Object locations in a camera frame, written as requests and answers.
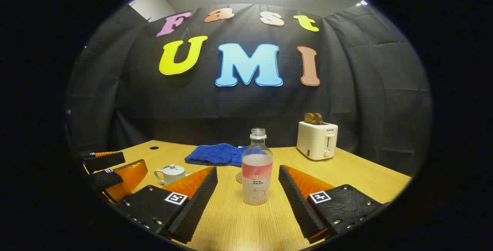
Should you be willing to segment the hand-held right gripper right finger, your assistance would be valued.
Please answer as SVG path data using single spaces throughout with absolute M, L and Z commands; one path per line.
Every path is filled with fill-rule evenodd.
M 350 184 L 335 187 L 287 165 L 279 167 L 278 179 L 309 243 L 347 233 L 389 205 Z

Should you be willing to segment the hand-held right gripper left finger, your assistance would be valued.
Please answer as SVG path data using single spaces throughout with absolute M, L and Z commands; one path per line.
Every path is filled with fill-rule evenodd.
M 116 203 L 126 217 L 148 230 L 186 244 L 192 240 L 217 185 L 210 166 L 164 187 L 146 186 Z

